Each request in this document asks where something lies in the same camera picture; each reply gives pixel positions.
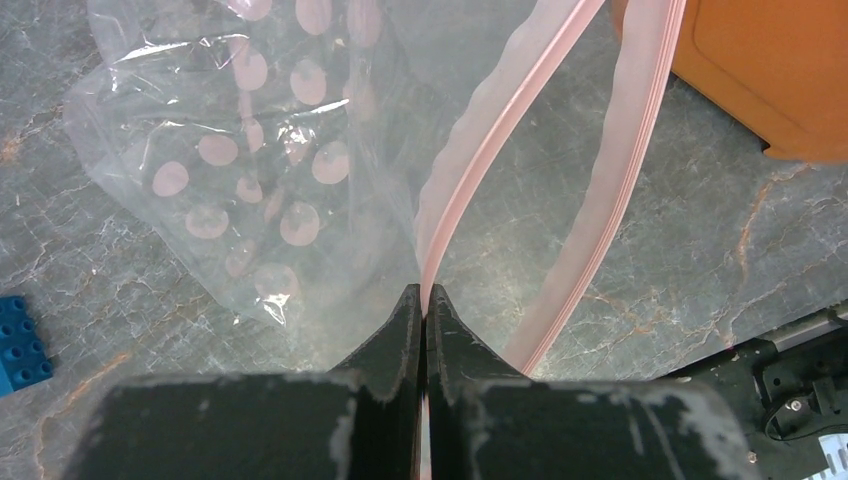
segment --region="gray marble countertop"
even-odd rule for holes
[[[440,275],[495,348],[585,189],[590,165],[577,153],[596,145],[609,95],[587,87],[608,82],[616,54],[605,21],[522,121]],[[61,97],[99,62],[83,0],[0,6],[0,293],[26,296],[56,367],[0,398],[0,478],[59,478],[93,406],[127,376],[292,367],[281,327],[234,324],[83,173]],[[551,116],[573,117],[575,139],[546,131]],[[753,134],[672,80],[624,224],[537,373],[661,375],[848,297],[846,171],[763,157]],[[493,227],[493,215],[508,217]]]

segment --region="pink dot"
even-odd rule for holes
[[[297,165],[306,156],[309,147],[312,145],[312,139],[315,138],[315,132],[304,127],[297,127],[285,134],[283,143],[286,146],[286,155],[289,157],[289,163]]]
[[[255,22],[271,11],[271,0],[229,0],[230,9],[239,17]]]
[[[223,135],[204,135],[197,144],[197,151],[206,163],[223,167],[233,163],[238,156],[238,145]]]
[[[265,132],[262,125],[253,118],[245,118],[241,122],[244,134],[247,137],[247,148],[250,153],[256,153],[265,145]]]
[[[352,87],[350,81],[342,88],[342,95],[348,99],[345,110],[361,121],[371,120],[377,111],[377,101],[374,98],[374,90],[371,85],[361,83],[356,88]]]
[[[335,141],[318,150],[312,161],[312,176],[325,185],[335,185],[347,177],[350,172],[350,157],[347,145]]]
[[[203,240],[220,237],[229,225],[230,217],[219,207],[198,205],[186,215],[186,230]]]
[[[318,212],[308,203],[294,202],[283,214],[280,236],[290,245],[304,247],[318,237],[320,220]]]
[[[253,286],[263,300],[278,295],[293,296],[300,291],[292,269],[281,263],[267,263],[259,267],[253,274]]]
[[[224,268],[231,277],[240,277],[255,256],[256,242],[245,240],[233,247],[227,259],[224,260]]]
[[[262,186],[254,178],[242,177],[236,184],[236,195],[247,203],[262,201]]]
[[[280,209],[283,208],[283,199],[285,199],[285,194],[282,187],[271,194],[271,198],[268,199],[268,203],[265,205],[265,212],[262,215],[266,225],[271,223],[271,220],[280,213]]]
[[[377,43],[383,28],[383,18],[377,0],[350,0],[347,5],[347,29],[350,38],[360,47]]]
[[[308,58],[295,65],[289,82],[294,96],[307,105],[318,105],[327,95],[327,75]]]
[[[236,85],[246,92],[262,88],[268,80],[268,62],[265,57],[244,38],[233,38],[229,43]]]
[[[188,185],[188,170],[180,162],[168,162],[159,167],[153,176],[153,193],[170,197],[183,191]]]
[[[321,35],[330,28],[333,17],[331,0],[297,0],[297,23],[310,35]]]

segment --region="orange container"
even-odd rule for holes
[[[627,0],[613,0],[616,29]],[[689,0],[672,70],[781,160],[848,163],[848,1]]]

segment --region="lego stud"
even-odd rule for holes
[[[9,361],[20,360],[24,356],[24,351],[20,347],[10,347],[3,352],[3,358]]]
[[[26,383],[32,380],[32,372],[27,370],[26,368],[23,368],[21,370],[18,370],[13,378],[18,383]]]

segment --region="blue lego brick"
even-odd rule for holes
[[[53,376],[23,297],[0,298],[0,397]]]

